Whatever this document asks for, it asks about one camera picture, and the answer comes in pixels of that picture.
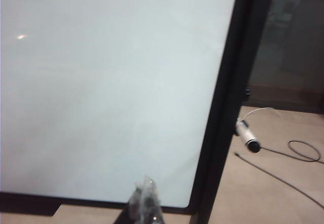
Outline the taped black right gripper right finger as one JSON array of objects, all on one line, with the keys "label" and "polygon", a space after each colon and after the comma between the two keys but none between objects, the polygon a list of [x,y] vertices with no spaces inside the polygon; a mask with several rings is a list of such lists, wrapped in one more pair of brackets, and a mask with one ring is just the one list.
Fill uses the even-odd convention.
[{"label": "taped black right gripper right finger", "polygon": [[144,178],[141,190],[140,223],[164,223],[156,184],[147,176]]}]

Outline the taped black right gripper left finger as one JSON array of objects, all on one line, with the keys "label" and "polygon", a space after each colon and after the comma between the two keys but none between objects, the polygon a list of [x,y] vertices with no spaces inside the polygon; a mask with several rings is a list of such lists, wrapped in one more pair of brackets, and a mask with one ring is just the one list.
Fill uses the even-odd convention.
[{"label": "taped black right gripper left finger", "polygon": [[134,224],[140,219],[140,199],[143,184],[137,183],[135,186],[135,190],[126,203],[124,209],[115,220],[115,224]]}]

